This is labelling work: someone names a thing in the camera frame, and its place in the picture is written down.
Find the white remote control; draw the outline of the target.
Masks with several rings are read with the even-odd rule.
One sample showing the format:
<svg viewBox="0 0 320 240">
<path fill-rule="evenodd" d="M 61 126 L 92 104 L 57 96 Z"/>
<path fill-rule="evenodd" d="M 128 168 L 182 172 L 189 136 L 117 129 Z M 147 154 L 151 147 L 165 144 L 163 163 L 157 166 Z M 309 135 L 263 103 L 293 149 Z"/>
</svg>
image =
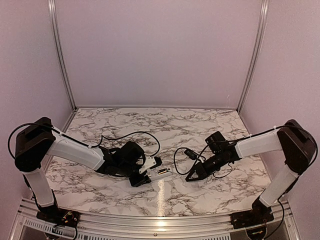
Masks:
<svg viewBox="0 0 320 240">
<path fill-rule="evenodd" d="M 152 181 L 160 180 L 171 176 L 173 173 L 169 168 L 163 168 L 158 170 L 152 170 L 147 175 Z"/>
</svg>

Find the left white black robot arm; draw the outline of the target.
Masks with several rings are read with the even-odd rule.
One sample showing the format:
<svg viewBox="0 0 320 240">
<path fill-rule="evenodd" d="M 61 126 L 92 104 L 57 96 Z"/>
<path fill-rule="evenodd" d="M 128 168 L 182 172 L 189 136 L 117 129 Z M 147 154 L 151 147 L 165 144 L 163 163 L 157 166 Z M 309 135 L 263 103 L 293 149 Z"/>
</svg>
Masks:
<svg viewBox="0 0 320 240">
<path fill-rule="evenodd" d="M 128 141 L 121 148 L 110 149 L 91 146 L 55 128 L 47 117 L 22 124 L 16 130 L 19 133 L 15 140 L 15 166 L 32 190 L 38 209 L 53 223 L 60 222 L 64 215 L 42 168 L 45 157 L 59 157 L 99 174 L 125 178 L 142 174 L 156 163 L 152 157 L 146 157 L 144 150 L 135 142 Z"/>
</svg>

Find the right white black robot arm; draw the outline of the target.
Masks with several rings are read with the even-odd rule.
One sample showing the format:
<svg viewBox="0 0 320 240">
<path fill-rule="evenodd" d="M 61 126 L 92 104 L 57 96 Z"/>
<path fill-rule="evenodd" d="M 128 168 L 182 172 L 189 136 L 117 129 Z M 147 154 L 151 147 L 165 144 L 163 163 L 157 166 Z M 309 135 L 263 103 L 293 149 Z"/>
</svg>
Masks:
<svg viewBox="0 0 320 240">
<path fill-rule="evenodd" d="M 283 164 L 270 184 L 252 203 L 247 219 L 258 224 L 267 216 L 267 209 L 289 192 L 300 176 L 314 163 L 319 148 L 315 138 L 296 120 L 264 132 L 235 140 L 227 140 L 220 131 L 205 139 L 212 156 L 196 163 L 186 181 L 200 181 L 213 175 L 227 164 L 233 164 L 255 155 L 282 157 Z"/>
</svg>

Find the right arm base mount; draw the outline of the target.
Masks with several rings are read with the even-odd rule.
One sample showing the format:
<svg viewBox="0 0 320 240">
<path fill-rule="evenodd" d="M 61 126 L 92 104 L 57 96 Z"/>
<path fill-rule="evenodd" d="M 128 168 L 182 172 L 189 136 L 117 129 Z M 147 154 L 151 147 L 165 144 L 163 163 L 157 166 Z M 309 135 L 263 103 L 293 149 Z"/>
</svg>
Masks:
<svg viewBox="0 0 320 240">
<path fill-rule="evenodd" d="M 253 210 L 232 213 L 230 218 L 234 229 L 253 227 L 275 219 L 272 211 L 261 215 L 260 213 L 254 213 Z"/>
</svg>

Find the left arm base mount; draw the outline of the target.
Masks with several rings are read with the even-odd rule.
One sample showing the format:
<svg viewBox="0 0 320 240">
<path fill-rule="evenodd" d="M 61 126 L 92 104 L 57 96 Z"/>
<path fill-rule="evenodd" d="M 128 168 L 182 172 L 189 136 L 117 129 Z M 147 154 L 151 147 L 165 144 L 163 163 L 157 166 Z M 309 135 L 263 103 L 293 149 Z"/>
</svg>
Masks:
<svg viewBox="0 0 320 240">
<path fill-rule="evenodd" d="M 75 210 L 60 208 L 57 213 L 47 214 L 38 211 L 36 217 L 40 220 L 58 225 L 75 228 L 80 219 L 80 213 Z"/>
</svg>

